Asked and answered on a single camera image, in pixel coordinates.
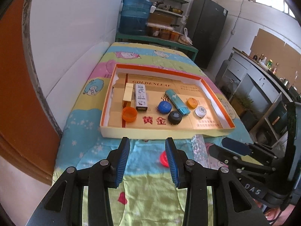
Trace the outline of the person's right hand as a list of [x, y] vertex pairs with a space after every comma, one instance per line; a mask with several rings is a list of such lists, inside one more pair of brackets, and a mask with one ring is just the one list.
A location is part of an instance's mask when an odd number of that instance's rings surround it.
[[[286, 219], [289, 217], [289, 215], [292, 213], [295, 205], [290, 204], [278, 217], [278, 219], [275, 221], [274, 225], [282, 225]], [[274, 220], [280, 213], [280, 208], [271, 208], [268, 209], [266, 212], [264, 212], [264, 215], [267, 220]]]

